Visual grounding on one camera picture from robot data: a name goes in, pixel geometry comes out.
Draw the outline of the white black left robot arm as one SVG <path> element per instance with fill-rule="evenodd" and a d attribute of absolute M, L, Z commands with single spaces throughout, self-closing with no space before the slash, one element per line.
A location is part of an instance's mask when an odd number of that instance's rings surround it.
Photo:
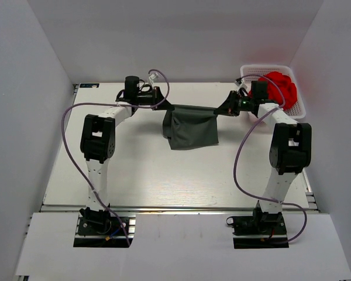
<path fill-rule="evenodd" d="M 99 115 L 87 115 L 84 119 L 80 149 L 88 169 L 88 201 L 83 217 L 92 217 L 92 227 L 100 234 L 107 233 L 112 226 L 108 202 L 108 166 L 115 152 L 116 127 L 132 117 L 139 108 L 151 110 L 173 110 L 174 105 L 154 85 L 160 76 L 158 70 L 149 71 L 147 81 L 138 76 L 127 76 L 124 89 L 116 96 L 116 103 Z"/>

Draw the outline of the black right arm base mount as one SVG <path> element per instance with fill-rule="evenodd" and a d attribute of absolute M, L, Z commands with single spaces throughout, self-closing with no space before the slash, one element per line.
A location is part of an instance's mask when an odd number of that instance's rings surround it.
<path fill-rule="evenodd" d="M 282 213 L 263 213 L 255 209 L 252 215 L 230 216 L 227 226 L 233 229 L 235 249 L 288 248 L 287 229 Z"/>

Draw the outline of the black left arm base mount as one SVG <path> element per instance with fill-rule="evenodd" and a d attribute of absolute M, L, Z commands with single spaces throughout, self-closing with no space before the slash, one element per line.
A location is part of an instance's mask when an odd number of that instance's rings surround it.
<path fill-rule="evenodd" d="M 128 248 L 124 230 L 116 217 L 97 224 L 80 216 L 73 242 L 74 248 Z"/>

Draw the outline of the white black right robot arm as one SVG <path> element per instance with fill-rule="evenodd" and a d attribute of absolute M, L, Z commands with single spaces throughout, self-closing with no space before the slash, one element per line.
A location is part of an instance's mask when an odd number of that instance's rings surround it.
<path fill-rule="evenodd" d="M 255 126 L 264 122 L 272 132 L 269 150 L 271 174 L 264 194 L 255 196 L 257 211 L 252 219 L 253 228 L 264 234 L 279 219 L 291 183 L 311 162 L 312 128 L 284 112 L 284 97 L 280 101 L 269 99 L 267 87 L 273 84 L 269 78 L 252 81 L 249 91 L 242 78 L 236 79 L 235 84 L 237 89 L 229 93 L 214 114 L 238 116 L 242 111 L 251 112 L 257 117 Z"/>

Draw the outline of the dark grey t shirt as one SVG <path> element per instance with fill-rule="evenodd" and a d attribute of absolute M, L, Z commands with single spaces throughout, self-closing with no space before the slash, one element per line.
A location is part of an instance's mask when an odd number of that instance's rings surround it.
<path fill-rule="evenodd" d="M 163 136 L 172 150 L 190 150 L 217 145 L 217 115 L 211 107 L 175 105 L 163 119 Z"/>

